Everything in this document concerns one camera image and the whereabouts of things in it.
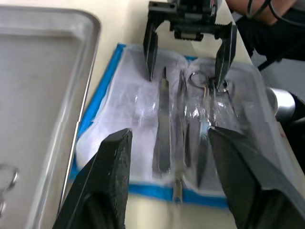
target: person's arm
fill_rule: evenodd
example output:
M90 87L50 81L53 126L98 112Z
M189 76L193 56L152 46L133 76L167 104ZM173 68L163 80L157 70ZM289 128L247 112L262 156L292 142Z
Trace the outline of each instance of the person's arm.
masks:
M246 15L249 0L226 0L226 2L230 10ZM283 16L296 2L297 0L272 0L273 6L279 16ZM256 12L263 3L264 0L253 0L252 12ZM272 25L277 21L269 7L258 15L256 19L268 25Z

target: black cable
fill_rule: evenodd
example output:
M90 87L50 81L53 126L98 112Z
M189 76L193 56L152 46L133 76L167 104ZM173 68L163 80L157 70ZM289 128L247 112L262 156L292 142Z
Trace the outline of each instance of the black cable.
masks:
M265 0L264 3L262 4L262 6L255 12L255 13L252 13L252 3L253 3L253 0L249 0L249 3L248 3L248 7L247 7L247 13L246 13L246 16L247 18L249 19L252 19L254 17L256 17L257 15L259 15L260 13L262 13L264 11L264 9L269 6L270 8L270 11L271 13L273 14L273 16L278 19L279 21L284 21L288 24L291 24L293 26L297 26L297 27L301 27L301 28L305 28L305 23L300 23L300 22L296 22L296 21L291 21L291 20L288 20L286 18L283 18L283 17L280 17L274 6L273 6L273 3L271 2L271 0Z

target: stainless steel tray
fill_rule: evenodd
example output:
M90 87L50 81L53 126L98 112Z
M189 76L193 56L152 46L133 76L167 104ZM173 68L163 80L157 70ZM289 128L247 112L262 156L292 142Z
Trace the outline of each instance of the stainless steel tray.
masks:
M19 170L15 186L0 191L0 228L53 225L99 33L85 12L0 7L0 166ZM0 169L0 189L10 173Z

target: table surface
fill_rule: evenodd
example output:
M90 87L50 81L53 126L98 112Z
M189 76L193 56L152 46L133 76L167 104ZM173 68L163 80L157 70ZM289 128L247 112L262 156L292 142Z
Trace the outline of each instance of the table surface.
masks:
M142 44L147 22L148 0L0 0L4 5L73 8L92 13L102 23L102 34L92 72L86 105L110 60L118 42ZM233 18L223 0L217 23ZM159 48L199 57L215 57L221 41L205 35L202 42L175 40L169 23L158 28ZM251 63L240 35L237 37L235 61ZM130 195L126 211L126 228L130 229L235 229L234 218L227 209L183 204L176 206L154 199Z

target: white table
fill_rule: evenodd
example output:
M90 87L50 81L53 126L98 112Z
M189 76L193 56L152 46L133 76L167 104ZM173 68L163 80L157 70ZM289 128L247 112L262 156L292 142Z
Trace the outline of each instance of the white table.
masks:
M142 44L148 12L148 0L0 0L0 4L80 9L92 13L101 21L102 35L86 104L90 101L117 43ZM227 24L232 20L223 0L216 22ZM175 40L173 33L169 32L169 23L162 24L158 34L159 48L190 56L215 57L221 43L212 35L205 35L202 42ZM235 61L251 63L240 35L237 37ZM178 208L171 203L130 195L126 228L234 229L236 226L227 209L187 204Z

